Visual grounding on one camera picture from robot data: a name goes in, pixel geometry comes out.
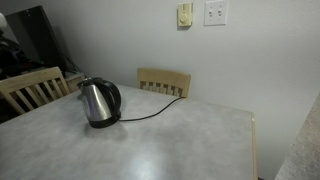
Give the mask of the white double light switch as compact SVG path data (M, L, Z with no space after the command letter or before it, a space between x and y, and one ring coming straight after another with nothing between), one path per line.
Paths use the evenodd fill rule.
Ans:
M228 1L214 0L205 3L204 25L219 26L227 23Z

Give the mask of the granite countertop edge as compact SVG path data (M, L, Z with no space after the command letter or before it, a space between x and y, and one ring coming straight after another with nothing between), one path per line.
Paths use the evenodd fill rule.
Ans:
M320 94L275 180L320 180Z

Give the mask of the wooden chair at far side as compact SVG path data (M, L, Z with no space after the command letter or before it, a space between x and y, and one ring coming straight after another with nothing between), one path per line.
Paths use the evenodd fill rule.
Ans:
M154 68L137 69L138 87L143 90L186 98L190 82L191 75L187 73Z

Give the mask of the black monitor screen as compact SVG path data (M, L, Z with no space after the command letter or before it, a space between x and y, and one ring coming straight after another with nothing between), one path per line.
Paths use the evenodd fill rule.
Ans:
M28 58L66 71L61 48L41 5L8 14L6 20Z

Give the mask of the wooden chair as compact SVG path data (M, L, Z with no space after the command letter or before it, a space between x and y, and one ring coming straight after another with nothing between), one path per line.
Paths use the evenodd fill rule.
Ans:
M27 96L40 107L68 95L70 90L61 70L52 67L1 80L0 93L17 113L24 114L18 100L32 111L35 107Z
M191 75L187 73L154 68L137 69L138 87L143 90L186 98L190 82Z

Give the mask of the stainless steel electric kettle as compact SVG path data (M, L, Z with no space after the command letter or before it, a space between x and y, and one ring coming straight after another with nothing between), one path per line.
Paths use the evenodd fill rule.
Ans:
M121 94L116 85L101 77L78 83L85 115L93 128L113 125L121 117Z

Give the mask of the wooden chair at left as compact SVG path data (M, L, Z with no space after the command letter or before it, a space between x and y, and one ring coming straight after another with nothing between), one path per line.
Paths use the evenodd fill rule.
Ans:
M17 113L24 114L18 100L32 111L35 107L27 96L40 107L68 95L70 90L61 70L52 67L1 80L0 93Z

